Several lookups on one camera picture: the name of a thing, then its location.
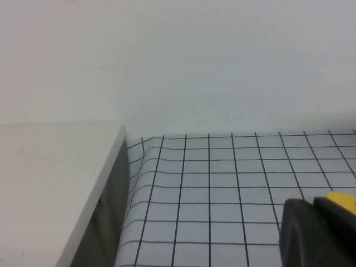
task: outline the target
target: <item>white surface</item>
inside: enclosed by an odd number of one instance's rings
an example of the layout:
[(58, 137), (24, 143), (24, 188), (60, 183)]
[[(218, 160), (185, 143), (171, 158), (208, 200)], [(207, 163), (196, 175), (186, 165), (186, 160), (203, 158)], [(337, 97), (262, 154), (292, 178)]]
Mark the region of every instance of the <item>white surface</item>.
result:
[(68, 266), (125, 137), (119, 122), (0, 127), (0, 266)]
[(356, 2), (2, 1), (0, 123), (162, 133), (350, 128)]

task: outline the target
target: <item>yellow object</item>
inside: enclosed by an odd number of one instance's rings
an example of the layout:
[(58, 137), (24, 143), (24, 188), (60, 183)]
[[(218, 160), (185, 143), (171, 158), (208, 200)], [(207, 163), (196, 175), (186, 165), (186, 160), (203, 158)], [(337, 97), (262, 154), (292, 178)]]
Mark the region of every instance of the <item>yellow object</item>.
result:
[(355, 213), (355, 198), (352, 194), (330, 191), (327, 192), (327, 199), (330, 199), (348, 211)]

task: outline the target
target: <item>black grid line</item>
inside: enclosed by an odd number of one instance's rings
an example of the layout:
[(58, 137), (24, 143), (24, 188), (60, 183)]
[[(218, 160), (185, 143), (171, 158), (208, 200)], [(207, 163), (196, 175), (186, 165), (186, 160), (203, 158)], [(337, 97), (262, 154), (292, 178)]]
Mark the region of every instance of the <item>black grid line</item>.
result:
[[(134, 160), (133, 162), (131, 163), (135, 163), (137, 162), (138, 160), (142, 160), (143, 157), (140, 157), (139, 159), (137, 160)], [(145, 164), (147, 163), (148, 161), (151, 161), (151, 160), (157, 160), (158, 158), (157, 157), (152, 157), (150, 159), (147, 159), (145, 160), (142, 164)], [(327, 157), (320, 157), (318, 158), (319, 160), (330, 160), (330, 158), (327, 158)], [(356, 157), (334, 157), (332, 158), (333, 160), (356, 160)], [(161, 161), (170, 161), (170, 162), (182, 162), (182, 160), (169, 160), (169, 159), (163, 159), (161, 158), (160, 159)], [(275, 160), (288, 160), (288, 159), (263, 159), (264, 161), (275, 161)], [(304, 157), (304, 158), (290, 158), (290, 160), (314, 160), (314, 159), (311, 159), (309, 157)], [(208, 161), (208, 160), (185, 160), (185, 162), (199, 162), (199, 161)], [(210, 160), (210, 161), (234, 161), (234, 159), (223, 159), (223, 160)], [(236, 159), (236, 161), (260, 161), (260, 159)]]
[[(165, 138), (165, 137), (163, 136), (163, 137), (162, 137), (162, 142), (161, 142), (161, 149), (160, 149), (160, 152), (159, 152), (159, 157), (160, 157), (160, 155), (161, 155), (162, 145), (163, 145), (164, 138)], [(145, 215), (145, 221), (144, 221), (144, 225), (143, 225), (143, 227), (142, 227), (141, 238), (140, 238), (139, 246), (138, 246), (138, 248), (137, 248), (136, 259), (135, 259), (135, 264), (134, 264), (134, 266), (137, 265), (137, 260), (139, 259), (140, 247), (141, 247), (141, 244), (142, 244), (142, 238), (143, 238), (143, 236), (144, 236), (144, 231), (145, 231), (147, 216), (148, 216), (148, 214), (149, 214), (150, 201), (151, 201), (151, 199), (152, 199), (152, 193), (153, 193), (153, 190), (154, 190), (154, 184), (155, 184), (155, 179), (156, 179), (156, 174), (157, 174), (157, 169), (158, 169), (158, 164), (159, 164), (159, 162), (160, 162), (160, 160), (158, 159), (158, 160), (157, 160), (157, 165), (156, 165), (156, 172), (155, 172), (154, 180), (153, 180), (153, 182), (152, 182), (151, 194), (150, 194), (150, 198), (149, 198), (148, 205), (147, 205), (147, 210), (146, 210), (146, 215)]]
[[(145, 141), (143, 141), (144, 143), (145, 142), (148, 142), (148, 141), (151, 141), (153, 138), (158, 138), (158, 137), (151, 137), (151, 138), (149, 138), (149, 139), (147, 139), (147, 140), (145, 140)], [(136, 144), (134, 144), (134, 145), (132, 145), (132, 146), (129, 146), (127, 149), (131, 149), (131, 148), (133, 148), (133, 147), (135, 147), (135, 146), (138, 146), (139, 144), (140, 144), (141, 142), (138, 142), (138, 143), (136, 143)]]
[(185, 135), (185, 141), (184, 141), (182, 174), (181, 174), (181, 178), (180, 178), (180, 189), (179, 189), (179, 200), (178, 200), (178, 209), (177, 209), (176, 230), (175, 230), (175, 234), (174, 234), (173, 253), (172, 253), (172, 264), (171, 264), (172, 267), (174, 265), (174, 256), (175, 256), (176, 244), (177, 244), (177, 231), (178, 231), (178, 222), (179, 222), (180, 200), (181, 200), (181, 197), (182, 197), (182, 184), (183, 184), (183, 174), (184, 174), (184, 158), (185, 158), (185, 148), (186, 148), (186, 146), (187, 146), (187, 135)]
[(324, 172), (324, 170), (323, 170), (323, 168), (322, 168), (322, 166), (321, 166), (321, 164), (320, 164), (320, 162), (319, 162), (319, 160), (318, 160), (318, 157), (316, 156), (316, 154), (315, 154), (315, 152), (314, 152), (314, 149), (313, 149), (312, 146), (310, 145), (308, 136), (306, 135), (305, 132), (304, 132), (304, 136), (305, 136), (305, 138), (306, 138), (306, 141), (308, 142), (308, 145), (309, 145), (309, 147), (310, 147), (310, 149), (311, 149), (311, 151), (312, 151), (312, 153), (313, 153), (315, 159), (317, 160), (317, 163), (318, 163), (318, 165), (319, 165), (319, 167), (320, 167), (320, 169), (321, 169), (321, 171), (322, 171), (322, 174), (323, 174), (324, 177), (325, 177), (325, 180), (327, 181), (327, 183), (328, 183), (328, 185), (329, 185), (329, 187), (330, 187), (330, 190), (333, 191), (333, 188), (332, 188), (332, 186), (330, 185), (329, 180), (328, 180), (328, 178), (327, 178), (327, 176), (326, 176), (326, 174), (325, 174), (325, 172)]
[[(146, 171), (140, 174), (139, 177), (143, 176), (144, 174), (149, 174), (151, 172), (155, 172), (154, 170), (152, 171)], [(356, 172), (356, 171), (294, 171), (296, 174), (346, 174), (350, 172)], [(168, 171), (157, 171), (159, 174), (180, 174), (180, 172), (168, 172)], [(225, 172), (217, 172), (217, 171), (212, 171), (210, 172), (211, 174), (234, 174), (235, 172), (231, 171), (225, 171)], [(265, 172), (263, 171), (240, 171), (239, 174), (264, 174)], [(267, 174), (292, 174), (293, 172), (291, 171), (266, 171)], [(185, 174), (208, 174), (208, 172), (202, 172), (202, 171), (196, 171), (196, 172), (185, 172)]]
[[(142, 185), (139, 188), (137, 188), (134, 192), (137, 193), (140, 189), (146, 188), (146, 187), (151, 187), (152, 185)], [(179, 189), (179, 186), (164, 186), (164, 185), (155, 185), (154, 187), (158, 188), (165, 188), (165, 189)], [(356, 186), (333, 186), (333, 188), (356, 188)], [(182, 189), (237, 189), (237, 186), (182, 186)], [(239, 188), (244, 189), (244, 188), (267, 188), (267, 186), (240, 186)], [(330, 188), (329, 186), (269, 186), (269, 188), (273, 189), (319, 189), (319, 188)]]
[[(329, 135), (328, 133), (311, 133), (311, 134), (307, 134), (308, 136), (326, 136), (326, 135)], [(333, 135), (354, 135), (353, 133), (336, 133)], [(279, 134), (275, 134), (275, 135), (257, 135), (257, 137), (278, 137)], [(283, 136), (304, 136), (304, 134), (295, 134), (295, 135), (283, 135)], [(211, 139), (215, 139), (215, 138), (224, 138), (224, 137), (227, 137), (227, 136), (210, 136)], [(255, 135), (234, 135), (233, 137), (238, 137), (238, 138), (244, 138), (244, 137), (255, 137)], [(149, 139), (145, 140), (144, 142), (148, 142), (152, 139), (161, 139), (160, 136), (153, 136), (153, 137), (150, 137)], [(184, 140), (185, 138), (184, 137), (165, 137), (165, 139), (168, 139), (168, 140)], [(207, 137), (187, 137), (187, 139), (207, 139)], [(131, 149), (137, 145), (139, 145), (141, 142), (138, 142), (134, 145), (131, 145), (129, 146), (127, 149)]]
[[(303, 149), (309, 146), (286, 146), (287, 149)], [(312, 146), (314, 148), (321, 148), (321, 147), (335, 147), (335, 146)], [(356, 145), (343, 145), (343, 146), (339, 146), (339, 147), (356, 147)], [(255, 146), (243, 146), (243, 147), (236, 147), (239, 149), (256, 149), (257, 147)], [(264, 149), (280, 149), (280, 146), (268, 146), (268, 147), (262, 147)], [(151, 149), (160, 149), (159, 146), (151, 146), (147, 152)], [(173, 147), (162, 147), (162, 149), (165, 150), (184, 150), (183, 148), (181, 149), (177, 149), (177, 148), (173, 148)], [(204, 148), (204, 147), (197, 147), (197, 148), (186, 148), (186, 150), (207, 150), (208, 148)], [(228, 147), (211, 147), (211, 150), (220, 150), (220, 149), (228, 149)]]
[(237, 164), (236, 164), (236, 152), (235, 152), (235, 145), (234, 145), (234, 137), (233, 137), (233, 134), (231, 134), (231, 142), (233, 143), (233, 154), (234, 154), (235, 171), (236, 171), (236, 182), (238, 183), (238, 192), (239, 192), (239, 201), (240, 201), (241, 220), (242, 220), (243, 232), (244, 232), (244, 240), (245, 240), (246, 263), (247, 263), (247, 267), (249, 267), (249, 266), (250, 266), (250, 260), (249, 260), (249, 252), (248, 252), (248, 248), (247, 248), (246, 230), (245, 230), (245, 223), (244, 223), (244, 212), (243, 212), (243, 205), (242, 205), (241, 193), (240, 193), (239, 174), (238, 174), (238, 166), (237, 166)]
[[(140, 168), (139, 168), (139, 173), (140, 173), (141, 168), (142, 168), (142, 166), (143, 166), (143, 164), (144, 164), (143, 161), (144, 161), (144, 158), (145, 158), (145, 146), (144, 146), (144, 139), (143, 139), (143, 138), (141, 138), (141, 144), (142, 144), (142, 153), (143, 153), (143, 156), (142, 156), (142, 163), (141, 163), (141, 166), (140, 166)], [(138, 182), (139, 178), (140, 178), (140, 177), (137, 177), (137, 180), (136, 180), (135, 185), (134, 185), (133, 188), (136, 188), (137, 182)], [(134, 198), (134, 197), (133, 197), (134, 194), (135, 194), (135, 193), (133, 193), (132, 196), (131, 196), (130, 207), (131, 207), (131, 205), (132, 205), (132, 199)]]
[[(136, 219), (136, 220), (132, 220), (130, 221), (128, 224), (126, 224), (124, 227), (123, 227), (123, 231), (128, 228), (131, 224), (133, 223), (137, 223), (137, 222), (141, 222), (141, 221), (145, 221), (144, 219)], [(176, 220), (149, 220), (147, 219), (146, 220), (147, 222), (149, 223), (156, 223), (156, 222), (160, 222), (160, 223), (175, 223)], [(275, 222), (270, 222), (270, 221), (195, 221), (195, 220), (180, 220), (179, 221), (180, 223), (193, 223), (193, 224), (208, 224), (209, 222), (211, 222), (212, 224), (276, 224)]]
[(298, 178), (296, 177), (296, 174), (295, 174), (295, 172), (294, 172), (293, 165), (291, 164), (291, 161), (290, 161), (290, 158), (289, 158), (287, 149), (285, 148), (284, 141), (283, 141), (283, 138), (282, 138), (282, 135), (280, 134), (280, 132), (279, 132), (279, 137), (280, 137), (280, 141), (282, 142), (284, 152), (285, 152), (285, 154), (287, 155), (287, 158), (288, 158), (288, 161), (289, 161), (289, 165), (290, 165), (291, 171), (293, 172), (293, 175), (294, 175), (296, 184), (297, 184), (297, 186), (298, 186), (298, 188), (299, 188), (299, 191), (300, 191), (300, 194), (301, 194), (301, 198), (302, 198), (302, 199), (305, 199), (305, 198), (304, 198), (304, 195), (303, 195), (303, 192), (302, 192), (302, 190), (301, 190), (301, 188), (300, 188), (300, 185), (299, 185), (299, 182), (298, 182)]
[[(131, 243), (145, 243), (145, 244), (173, 244), (172, 241), (148, 241), (148, 240), (130, 240), (125, 243), (122, 243), (120, 247)], [(208, 245), (209, 242), (203, 241), (177, 241), (177, 244), (199, 244), (199, 245)], [(245, 243), (237, 243), (237, 242), (211, 242), (212, 245), (245, 245)], [(278, 246), (278, 243), (247, 243), (247, 245), (258, 245), (258, 246)]]
[(271, 198), (271, 203), (272, 203), (272, 208), (273, 208), (274, 217), (275, 217), (275, 219), (276, 219), (278, 232), (280, 233), (280, 228), (279, 228), (279, 224), (278, 224), (277, 213), (276, 213), (276, 209), (275, 209), (275, 207), (274, 207), (273, 198), (272, 198), (272, 193), (271, 193), (271, 188), (269, 187), (269, 183), (268, 183), (268, 179), (267, 179), (267, 174), (266, 174), (266, 169), (265, 169), (265, 165), (264, 165), (263, 159), (262, 159), (261, 148), (260, 148), (260, 145), (259, 145), (259, 143), (258, 143), (258, 138), (257, 138), (257, 134), (256, 134), (256, 133), (255, 133), (255, 137), (256, 137), (256, 143), (257, 143), (257, 147), (258, 147), (258, 152), (259, 152), (260, 158), (261, 158), (261, 164), (262, 164), (262, 168), (263, 168), (263, 173), (264, 173), (265, 178), (266, 178), (266, 183), (267, 183), (267, 188), (268, 188), (269, 196), (270, 196), (270, 198)]
[(353, 172), (353, 170), (352, 170), (351, 166), (349, 165), (349, 163), (347, 162), (347, 159), (345, 158), (345, 156), (344, 156), (344, 154), (342, 153), (342, 151), (341, 151), (340, 147), (338, 146), (338, 144), (335, 142), (334, 136), (332, 135), (332, 133), (331, 133), (330, 131), (328, 131), (328, 132), (329, 132), (330, 136), (332, 137), (335, 146), (337, 147), (337, 149), (339, 150), (341, 156), (343, 157), (343, 160), (346, 162), (346, 164), (347, 164), (347, 166), (349, 167), (350, 171), (352, 172), (353, 176), (356, 178), (356, 175), (355, 175), (355, 173)]
[(208, 197), (209, 197), (209, 267), (211, 267), (211, 182), (210, 182), (210, 135), (207, 135), (207, 159), (208, 159), (208, 178), (209, 178), (209, 182), (208, 182), (208, 187), (209, 187), (209, 193), (208, 193)]

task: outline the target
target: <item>grid mat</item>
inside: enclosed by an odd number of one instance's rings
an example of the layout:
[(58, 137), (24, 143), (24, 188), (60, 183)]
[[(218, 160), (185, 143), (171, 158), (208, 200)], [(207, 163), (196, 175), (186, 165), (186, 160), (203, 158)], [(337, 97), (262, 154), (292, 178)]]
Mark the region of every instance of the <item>grid mat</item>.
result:
[(128, 154), (115, 267), (279, 267), (286, 199), (356, 193), (354, 130), (152, 137)]

